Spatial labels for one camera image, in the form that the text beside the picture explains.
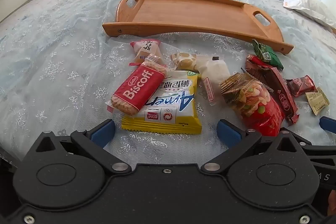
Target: pastry package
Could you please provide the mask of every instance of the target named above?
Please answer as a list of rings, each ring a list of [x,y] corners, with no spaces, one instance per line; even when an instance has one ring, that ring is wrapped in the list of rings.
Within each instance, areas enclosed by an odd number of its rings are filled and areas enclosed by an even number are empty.
[[[284,69],[279,58],[270,46],[258,43],[255,39],[253,39],[253,49],[261,61],[273,67],[277,67],[280,70]]]
[[[289,124],[294,124],[299,118],[298,108],[277,68],[261,61],[255,55],[248,55],[245,63],[246,71],[273,90],[271,95],[279,104]]]
[[[223,101],[221,83],[230,77],[230,72],[224,60],[219,57],[197,57],[197,69],[201,75],[204,88],[211,106]]]
[[[198,73],[196,68],[196,54],[179,52],[170,56],[176,70],[190,70]]]
[[[157,39],[141,39],[131,42],[130,44],[133,47],[136,56],[129,66],[139,66],[150,54],[159,57],[159,64],[164,64],[159,48],[160,43],[161,41]]]
[[[167,75],[159,57],[150,54],[113,93],[111,104],[127,115],[135,115],[144,106]]]
[[[265,86],[248,73],[236,73],[221,84],[225,102],[241,115],[248,128],[263,136],[279,133],[284,114]]]
[[[298,97],[306,92],[316,92],[314,82],[308,75],[286,81],[287,86],[295,97]]]
[[[154,133],[200,134],[195,94],[198,75],[171,71],[136,115],[124,116],[121,128]]]

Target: white pillow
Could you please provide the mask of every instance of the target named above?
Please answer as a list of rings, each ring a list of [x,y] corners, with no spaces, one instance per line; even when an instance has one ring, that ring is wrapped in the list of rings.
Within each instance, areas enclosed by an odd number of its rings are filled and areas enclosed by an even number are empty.
[[[283,6],[294,9],[323,26],[336,29],[336,17],[321,0],[283,0]]]

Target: small snack packet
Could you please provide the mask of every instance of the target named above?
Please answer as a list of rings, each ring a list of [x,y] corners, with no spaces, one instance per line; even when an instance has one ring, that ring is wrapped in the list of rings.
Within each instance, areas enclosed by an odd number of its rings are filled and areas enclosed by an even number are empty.
[[[221,83],[222,95],[248,128],[263,136],[279,133],[284,114],[268,90],[248,73],[236,73]]]
[[[139,113],[133,117],[123,117],[122,129],[154,133],[201,133],[202,125],[195,105],[198,75],[191,71],[171,71],[168,76]]]
[[[196,66],[201,74],[204,88],[211,106],[223,100],[221,83],[230,77],[230,72],[224,60],[219,57],[197,57]]]
[[[318,87],[316,90],[317,92],[306,92],[306,96],[311,109],[317,116],[317,114],[324,107],[328,106],[330,102],[320,87]]]
[[[167,69],[159,65],[159,57],[150,54],[113,93],[112,106],[127,115],[137,114],[166,75]]]
[[[170,56],[176,70],[190,70],[198,73],[196,68],[196,54],[179,52]]]
[[[271,95],[285,113],[288,122],[296,123],[299,118],[299,114],[296,113],[298,108],[278,69],[262,62],[255,55],[247,56],[245,68],[250,75],[273,89]]]
[[[141,39],[138,41],[131,42],[131,46],[134,49],[136,57],[129,66],[139,66],[150,54],[154,54],[159,57],[159,64],[163,65],[162,54],[160,51],[160,40],[157,39]]]
[[[310,91],[316,92],[314,82],[308,75],[306,75],[305,77],[290,79],[286,81],[287,86],[289,86],[289,89],[295,97],[298,97],[301,94]]]
[[[261,61],[270,64],[273,67],[277,67],[280,70],[284,69],[279,58],[270,46],[258,43],[255,39],[253,39],[253,49],[256,55],[261,59]]]

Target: lotus logo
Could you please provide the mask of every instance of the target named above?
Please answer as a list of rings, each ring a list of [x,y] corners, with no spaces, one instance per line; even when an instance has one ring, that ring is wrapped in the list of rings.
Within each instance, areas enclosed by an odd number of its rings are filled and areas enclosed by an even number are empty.
[[[139,78],[138,76],[132,77],[132,79],[128,81],[128,85],[133,86],[135,82],[138,80],[138,78]]]

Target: tray handle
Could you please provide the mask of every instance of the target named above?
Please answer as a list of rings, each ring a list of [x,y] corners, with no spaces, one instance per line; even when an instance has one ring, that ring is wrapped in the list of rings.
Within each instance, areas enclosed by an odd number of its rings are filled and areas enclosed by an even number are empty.
[[[129,0],[121,0],[121,2],[119,3],[117,13],[115,15],[116,22],[132,21],[144,0],[135,0],[135,5],[133,5],[132,7],[129,7],[127,5],[128,1]]]

